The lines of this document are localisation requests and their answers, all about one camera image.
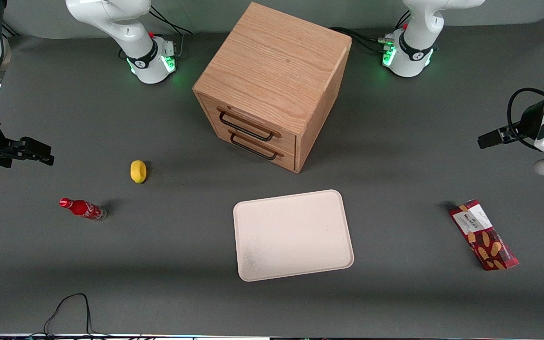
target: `drawer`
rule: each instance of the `drawer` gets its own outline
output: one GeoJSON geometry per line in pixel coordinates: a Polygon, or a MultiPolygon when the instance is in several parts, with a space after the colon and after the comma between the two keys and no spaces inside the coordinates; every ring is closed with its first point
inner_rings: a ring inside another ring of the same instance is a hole
{"type": "Polygon", "coordinates": [[[200,98],[216,131],[232,129],[243,136],[249,136],[261,145],[270,145],[276,150],[295,154],[295,135],[277,127],[268,127],[265,122],[246,119],[243,114],[236,112],[236,109],[207,95],[201,94],[200,98]]]}
{"type": "Polygon", "coordinates": [[[271,163],[282,166],[287,170],[295,170],[295,155],[284,151],[274,150],[263,142],[240,134],[232,129],[217,131],[219,138],[235,146],[258,155],[271,163]]]}

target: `yellow lemon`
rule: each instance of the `yellow lemon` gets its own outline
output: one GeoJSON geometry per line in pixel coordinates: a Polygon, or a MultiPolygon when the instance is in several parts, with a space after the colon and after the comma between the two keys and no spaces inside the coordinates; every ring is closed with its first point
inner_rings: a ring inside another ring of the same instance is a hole
{"type": "Polygon", "coordinates": [[[142,183],[146,179],[146,164],[142,161],[131,163],[131,179],[135,183],[142,183]]]}

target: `red bottle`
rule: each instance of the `red bottle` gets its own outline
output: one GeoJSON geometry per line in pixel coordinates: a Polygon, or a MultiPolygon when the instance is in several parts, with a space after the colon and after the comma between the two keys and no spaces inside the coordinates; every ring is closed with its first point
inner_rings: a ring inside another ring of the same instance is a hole
{"type": "Polygon", "coordinates": [[[60,200],[60,207],[65,207],[66,209],[72,211],[72,213],[76,216],[88,218],[94,221],[101,221],[106,218],[107,215],[105,209],[84,200],[73,201],[68,198],[62,198],[60,200]]]}

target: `plastic tray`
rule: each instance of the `plastic tray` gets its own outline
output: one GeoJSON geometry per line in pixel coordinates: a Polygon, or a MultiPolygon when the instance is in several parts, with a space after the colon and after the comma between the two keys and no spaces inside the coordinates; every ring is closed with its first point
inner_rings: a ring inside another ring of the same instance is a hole
{"type": "Polygon", "coordinates": [[[335,190],[240,202],[233,216],[244,281],[334,271],[354,263],[343,199],[335,190]]]}

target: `black metal handle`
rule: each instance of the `black metal handle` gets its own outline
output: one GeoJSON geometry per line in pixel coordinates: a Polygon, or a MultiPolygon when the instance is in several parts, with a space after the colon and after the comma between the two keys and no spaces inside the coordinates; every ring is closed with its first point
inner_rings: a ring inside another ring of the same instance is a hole
{"type": "Polygon", "coordinates": [[[250,153],[254,153],[256,155],[258,155],[259,157],[263,158],[263,159],[266,159],[268,161],[273,161],[276,156],[278,156],[278,153],[274,153],[273,155],[271,156],[266,156],[264,155],[263,153],[260,153],[258,151],[255,151],[254,149],[251,149],[249,148],[248,146],[246,145],[243,145],[243,144],[240,144],[239,142],[236,142],[233,138],[236,136],[236,134],[232,134],[232,136],[230,136],[230,142],[232,142],[232,144],[234,144],[235,146],[241,148],[241,149],[244,149],[246,151],[249,151],[250,153]]]}
{"type": "Polygon", "coordinates": [[[222,110],[222,112],[219,114],[219,120],[222,121],[222,123],[224,123],[225,125],[228,125],[229,127],[233,127],[233,128],[237,129],[238,131],[240,131],[242,133],[246,133],[246,134],[248,134],[249,136],[251,136],[253,138],[257,138],[258,140],[261,140],[263,142],[269,142],[270,139],[272,139],[272,137],[274,137],[274,133],[270,133],[269,136],[263,137],[263,136],[259,136],[258,134],[252,133],[247,129],[243,129],[242,127],[239,127],[238,125],[236,125],[234,123],[230,123],[227,120],[224,120],[225,115],[226,115],[226,111],[224,111],[224,110],[222,110]]]}

